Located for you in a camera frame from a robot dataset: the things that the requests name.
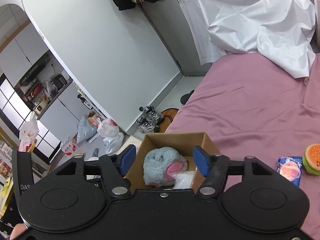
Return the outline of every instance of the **gray door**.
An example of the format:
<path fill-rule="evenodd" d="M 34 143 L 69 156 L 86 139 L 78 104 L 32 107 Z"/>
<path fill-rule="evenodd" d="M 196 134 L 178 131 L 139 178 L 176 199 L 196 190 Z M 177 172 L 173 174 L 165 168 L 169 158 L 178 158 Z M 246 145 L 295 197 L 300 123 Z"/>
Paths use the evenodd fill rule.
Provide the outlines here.
<path fill-rule="evenodd" d="M 200 65 L 193 37 L 178 0 L 141 3 L 141 10 L 153 25 L 185 76 L 205 75 L 211 64 Z"/>

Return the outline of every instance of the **kitchen cabinet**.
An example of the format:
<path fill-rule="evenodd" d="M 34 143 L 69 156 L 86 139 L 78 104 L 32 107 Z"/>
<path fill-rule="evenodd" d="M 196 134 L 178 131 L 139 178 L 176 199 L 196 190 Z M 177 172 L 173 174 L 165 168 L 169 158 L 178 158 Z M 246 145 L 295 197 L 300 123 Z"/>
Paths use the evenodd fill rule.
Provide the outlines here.
<path fill-rule="evenodd" d="M 0 53 L 0 68 L 12 86 L 19 82 L 31 66 L 15 39 Z"/>
<path fill-rule="evenodd" d="M 45 111 L 40 122 L 60 141 L 78 132 L 79 120 L 58 99 Z"/>
<path fill-rule="evenodd" d="M 48 50 L 32 23 L 25 27 L 15 39 L 32 65 Z"/>
<path fill-rule="evenodd" d="M 78 94 L 76 86 L 70 84 L 61 95 L 59 95 L 58 99 L 80 120 L 84 114 L 89 114 L 90 110 L 77 98 Z"/>

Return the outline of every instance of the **hamburger toy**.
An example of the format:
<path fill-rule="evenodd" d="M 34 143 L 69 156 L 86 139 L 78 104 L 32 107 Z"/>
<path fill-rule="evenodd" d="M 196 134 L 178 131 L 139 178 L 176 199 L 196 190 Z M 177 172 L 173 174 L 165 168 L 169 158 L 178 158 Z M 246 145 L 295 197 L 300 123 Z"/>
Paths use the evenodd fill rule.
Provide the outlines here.
<path fill-rule="evenodd" d="M 306 148 L 302 163 L 307 172 L 320 175 L 320 144 L 311 144 Z"/>

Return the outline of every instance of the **cardboard box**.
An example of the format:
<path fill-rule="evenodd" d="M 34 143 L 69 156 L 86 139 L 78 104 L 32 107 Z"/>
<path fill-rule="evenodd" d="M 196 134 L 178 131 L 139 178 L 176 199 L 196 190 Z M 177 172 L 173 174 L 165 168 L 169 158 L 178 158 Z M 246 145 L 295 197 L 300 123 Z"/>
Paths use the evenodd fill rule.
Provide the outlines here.
<path fill-rule="evenodd" d="M 125 176 L 131 182 L 130 190 L 133 192 L 136 189 L 153 189 L 152 186 L 144 184 L 143 180 L 143 162 L 148 152 L 151 150 L 169 146 L 176 149 L 188 161 L 188 170 L 196 170 L 196 165 L 193 161 L 193 147 L 199 145 L 208 154 L 219 154 L 219 150 L 210 140 L 209 136 L 204 132 L 195 133 L 149 133 L 139 147 L 136 159 L 130 170 Z M 193 190 L 196 192 L 200 185 L 204 182 L 204 177 L 196 170 L 194 181 L 192 184 Z"/>

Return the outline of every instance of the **countertop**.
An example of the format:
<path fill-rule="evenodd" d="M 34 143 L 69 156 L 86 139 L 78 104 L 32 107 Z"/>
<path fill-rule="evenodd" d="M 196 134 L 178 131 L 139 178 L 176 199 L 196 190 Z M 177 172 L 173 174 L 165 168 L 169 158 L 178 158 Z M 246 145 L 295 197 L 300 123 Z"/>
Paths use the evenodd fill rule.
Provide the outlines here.
<path fill-rule="evenodd" d="M 47 106 L 42 110 L 41 114 L 39 114 L 37 120 L 39 120 L 45 113 L 45 111 L 47 111 L 47 109 L 52 105 L 52 103 L 61 95 L 61 93 L 73 82 L 72 79 L 69 79 L 67 84 L 65 84 L 58 92 L 58 94 L 56 94 L 56 96 L 54 98 L 52 98 L 52 100 L 49 102 L 49 104 L 47 104 Z"/>

